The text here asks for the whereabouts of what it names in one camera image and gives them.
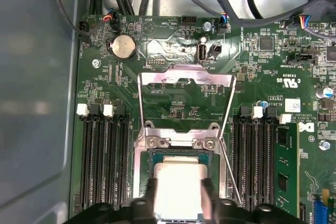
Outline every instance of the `white connector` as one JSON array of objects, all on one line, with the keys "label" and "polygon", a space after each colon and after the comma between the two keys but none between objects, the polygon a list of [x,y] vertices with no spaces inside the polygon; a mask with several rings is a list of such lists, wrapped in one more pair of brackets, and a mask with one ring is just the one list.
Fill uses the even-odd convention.
[{"label": "white connector", "polygon": [[252,119],[258,119],[262,118],[264,115],[262,113],[262,107],[261,106],[255,106],[252,108],[252,113],[250,114]]},{"label": "white connector", "polygon": [[77,115],[88,116],[89,115],[88,105],[85,103],[78,103],[76,113]]},{"label": "white connector", "polygon": [[281,114],[279,123],[280,124],[290,123],[291,119],[292,119],[292,114]]},{"label": "white connector", "polygon": [[113,114],[114,114],[113,105],[104,104],[103,115],[111,118],[111,117],[113,117]]}]

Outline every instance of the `motherboard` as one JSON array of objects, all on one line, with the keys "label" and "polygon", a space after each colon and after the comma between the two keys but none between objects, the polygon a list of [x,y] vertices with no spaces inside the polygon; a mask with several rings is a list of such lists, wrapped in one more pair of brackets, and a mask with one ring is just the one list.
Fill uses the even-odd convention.
[{"label": "motherboard", "polygon": [[335,88],[336,45],[299,26],[119,16],[80,43],[70,216],[128,204],[178,160],[247,210],[335,223]]}]

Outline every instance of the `mounting hole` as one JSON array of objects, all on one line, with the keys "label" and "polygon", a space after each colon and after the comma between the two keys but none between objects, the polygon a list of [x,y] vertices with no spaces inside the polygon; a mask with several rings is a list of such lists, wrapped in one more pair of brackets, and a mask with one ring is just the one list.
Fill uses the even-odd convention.
[{"label": "mounting hole", "polygon": [[212,123],[209,126],[209,130],[219,130],[221,127],[218,123]]}]

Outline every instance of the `capacitor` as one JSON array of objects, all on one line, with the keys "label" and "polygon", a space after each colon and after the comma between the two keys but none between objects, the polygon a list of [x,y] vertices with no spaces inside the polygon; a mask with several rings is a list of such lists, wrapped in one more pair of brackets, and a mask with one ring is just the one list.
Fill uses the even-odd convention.
[{"label": "capacitor", "polygon": [[319,99],[331,98],[333,95],[333,90],[331,88],[319,88],[316,91],[316,97]]},{"label": "capacitor", "polygon": [[265,110],[268,107],[268,102],[259,100],[256,102],[256,105],[262,107]]},{"label": "capacitor", "polygon": [[107,50],[120,61],[131,60],[137,55],[134,39],[125,34],[118,35],[113,41],[107,42]]}]

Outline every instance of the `sticker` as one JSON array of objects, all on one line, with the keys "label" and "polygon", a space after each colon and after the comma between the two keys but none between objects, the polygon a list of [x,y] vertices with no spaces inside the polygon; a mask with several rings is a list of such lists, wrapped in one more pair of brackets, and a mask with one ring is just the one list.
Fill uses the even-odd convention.
[{"label": "sticker", "polygon": [[285,99],[285,112],[300,113],[301,100],[300,99]]},{"label": "sticker", "polygon": [[303,131],[314,132],[315,131],[314,123],[299,122],[299,132],[303,132]]}]

